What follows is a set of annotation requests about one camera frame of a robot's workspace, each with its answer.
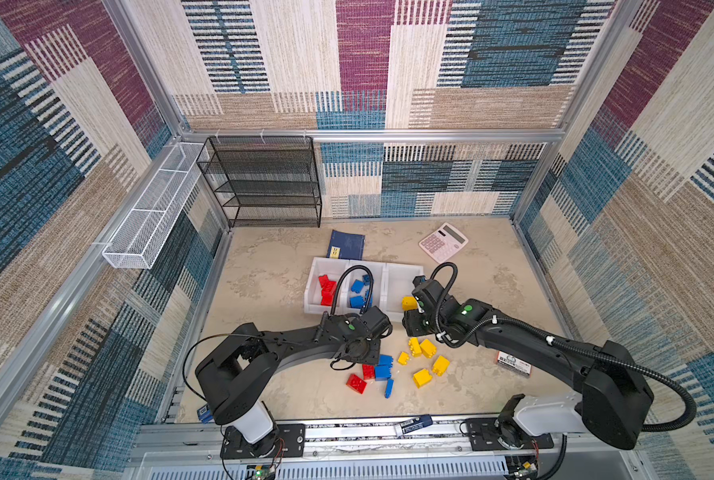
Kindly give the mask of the yellow square lego brick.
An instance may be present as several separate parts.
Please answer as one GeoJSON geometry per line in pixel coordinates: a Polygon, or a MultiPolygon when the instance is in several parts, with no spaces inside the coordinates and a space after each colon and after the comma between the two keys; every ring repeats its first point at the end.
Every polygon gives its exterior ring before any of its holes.
{"type": "Polygon", "coordinates": [[[418,301],[412,296],[405,296],[401,300],[401,307],[404,311],[417,310],[418,301]]]}

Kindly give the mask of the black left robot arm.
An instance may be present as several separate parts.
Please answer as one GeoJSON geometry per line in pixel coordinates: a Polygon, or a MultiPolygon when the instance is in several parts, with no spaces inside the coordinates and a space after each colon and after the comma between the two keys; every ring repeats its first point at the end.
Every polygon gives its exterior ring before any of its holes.
{"type": "Polygon", "coordinates": [[[317,325],[289,331],[245,323],[197,365],[195,376],[214,422],[257,447],[276,439],[277,426],[260,400],[276,373],[320,359],[376,366],[381,340],[392,332],[391,320],[377,307],[363,314],[325,312],[317,325]]]}

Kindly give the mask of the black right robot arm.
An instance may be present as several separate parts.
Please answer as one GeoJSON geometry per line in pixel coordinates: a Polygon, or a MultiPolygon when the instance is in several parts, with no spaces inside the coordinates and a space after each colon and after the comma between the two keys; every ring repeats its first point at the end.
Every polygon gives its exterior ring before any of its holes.
{"type": "Polygon", "coordinates": [[[624,368],[632,359],[626,348],[557,337],[476,299],[460,303],[425,276],[414,278],[412,295],[419,307],[403,318],[409,335],[503,352],[569,388],[554,397],[513,395],[495,423],[505,447],[554,433],[590,433],[620,450],[636,446],[654,394],[642,374],[624,368]]]}

